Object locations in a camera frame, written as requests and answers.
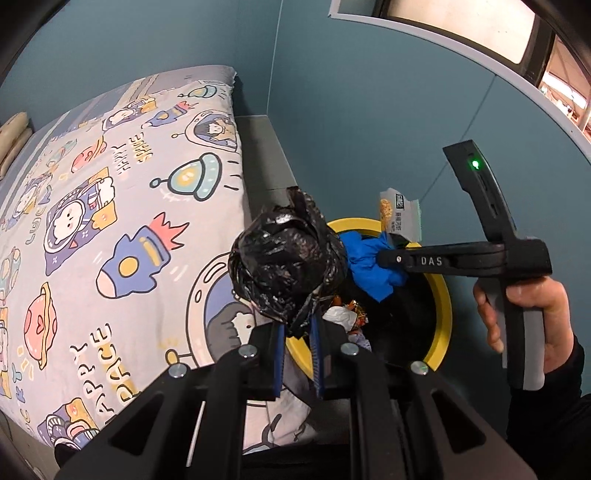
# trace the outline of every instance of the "finger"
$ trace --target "finger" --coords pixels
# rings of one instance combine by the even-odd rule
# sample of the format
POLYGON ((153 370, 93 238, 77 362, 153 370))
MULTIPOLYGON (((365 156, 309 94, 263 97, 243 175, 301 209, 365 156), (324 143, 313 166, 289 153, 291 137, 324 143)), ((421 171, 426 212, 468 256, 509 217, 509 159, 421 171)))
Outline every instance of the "finger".
POLYGON ((478 305, 478 313, 487 328, 496 325, 496 311, 488 302, 478 305))
POLYGON ((493 325, 488 329, 488 335, 486 335, 486 341, 489 345, 497 343, 501 339, 501 329, 498 325, 493 325))
POLYGON ((503 353, 505 345, 501 340, 501 329, 498 327, 498 325, 495 325, 488 330, 486 343, 488 343, 495 352, 503 353))
POLYGON ((539 307, 551 312, 568 308, 562 283, 550 277, 525 280, 507 287, 507 298, 521 307, 539 307))
POLYGON ((484 303, 487 302, 486 293, 484 293, 484 290, 482 290, 482 288, 480 287, 478 282, 474 283, 474 288, 472 289, 472 293, 473 293, 474 299, 476 300, 476 303, 478 305, 483 305, 484 303))

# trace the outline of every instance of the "trash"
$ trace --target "trash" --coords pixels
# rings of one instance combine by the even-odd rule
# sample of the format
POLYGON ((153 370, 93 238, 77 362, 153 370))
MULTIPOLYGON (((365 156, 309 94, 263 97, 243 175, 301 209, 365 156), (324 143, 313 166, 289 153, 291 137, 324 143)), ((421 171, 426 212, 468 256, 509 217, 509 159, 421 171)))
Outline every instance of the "trash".
MULTIPOLYGON (((418 200, 407 200, 398 190, 388 189, 379 194, 379 218, 382 230, 401 236, 409 242, 421 241, 421 207, 418 200)), ((394 247, 391 238, 388 243, 394 247)))
MULTIPOLYGON (((339 288, 343 287, 345 281, 340 285, 339 288)), ((350 333, 350 332, 353 332, 354 330, 360 329, 363 325, 365 325, 368 322, 368 318, 367 318, 367 314, 365 313, 365 310, 356 300, 351 300, 348 304, 343 305, 343 299, 341 299, 340 295, 335 295, 331 306, 346 307, 348 310, 355 312, 355 316, 356 316, 355 322, 354 322, 353 326, 348 330, 347 333, 350 333)))
POLYGON ((394 287, 404 285, 408 274, 402 268, 382 268, 375 261, 380 250, 391 248, 385 232, 377 238, 367 239, 363 239, 359 232, 345 232, 340 239, 347 250, 353 280, 374 300, 382 301, 392 294, 394 287))
POLYGON ((356 330, 349 335, 349 342, 356 343, 360 347, 365 348, 366 350, 371 351, 371 344, 369 340, 365 337, 361 330, 356 330))
POLYGON ((347 307, 331 307, 322 316, 324 320, 328 322, 336 323, 341 325, 345 329, 345 332, 349 333, 355 326, 357 320, 357 314, 347 307))
POLYGON ((290 187, 287 196, 289 206, 262 212, 236 238, 228 265, 236 294, 300 338, 345 279, 347 254, 308 194, 290 187))

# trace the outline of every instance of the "black garbage bag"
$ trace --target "black garbage bag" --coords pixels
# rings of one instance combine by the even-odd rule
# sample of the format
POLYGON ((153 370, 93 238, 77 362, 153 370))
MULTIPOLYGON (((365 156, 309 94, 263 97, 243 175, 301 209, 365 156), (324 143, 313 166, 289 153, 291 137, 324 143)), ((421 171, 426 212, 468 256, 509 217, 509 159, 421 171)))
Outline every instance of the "black garbage bag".
POLYGON ((234 291, 300 338, 320 300, 333 295, 347 274, 347 253, 314 200, 287 189, 290 205, 262 212, 232 246, 234 291))

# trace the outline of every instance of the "black sleeve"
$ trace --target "black sleeve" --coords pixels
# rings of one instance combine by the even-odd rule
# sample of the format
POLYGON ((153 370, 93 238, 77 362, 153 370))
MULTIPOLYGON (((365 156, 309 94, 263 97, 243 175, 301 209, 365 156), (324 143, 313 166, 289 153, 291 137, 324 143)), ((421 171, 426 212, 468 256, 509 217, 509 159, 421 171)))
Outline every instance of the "black sleeve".
POLYGON ((538 391, 511 390, 509 444, 545 478, 591 432, 591 395, 581 397, 584 350, 574 339, 562 367, 545 376, 538 391))

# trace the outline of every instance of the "window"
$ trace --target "window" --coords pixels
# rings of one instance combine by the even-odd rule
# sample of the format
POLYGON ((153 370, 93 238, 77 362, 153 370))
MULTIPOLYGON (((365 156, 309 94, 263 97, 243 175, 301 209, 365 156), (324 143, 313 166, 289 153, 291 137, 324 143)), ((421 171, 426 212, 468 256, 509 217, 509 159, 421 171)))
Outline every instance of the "window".
POLYGON ((591 85, 564 43, 556 37, 540 90, 591 142, 591 85))
POLYGON ((378 0, 374 16, 465 43, 536 86, 554 43, 550 26, 521 0, 378 0))

